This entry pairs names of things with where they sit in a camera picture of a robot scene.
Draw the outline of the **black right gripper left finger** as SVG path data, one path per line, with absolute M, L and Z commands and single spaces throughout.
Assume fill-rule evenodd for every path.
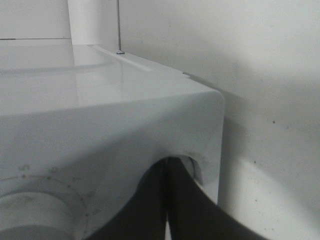
M 153 164 L 128 203 L 89 240 L 164 240 L 166 234 L 166 162 Z

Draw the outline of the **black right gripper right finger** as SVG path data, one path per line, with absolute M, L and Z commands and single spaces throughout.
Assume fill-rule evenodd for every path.
M 178 157 L 166 160 L 166 198 L 173 240 L 260 239 L 211 201 Z

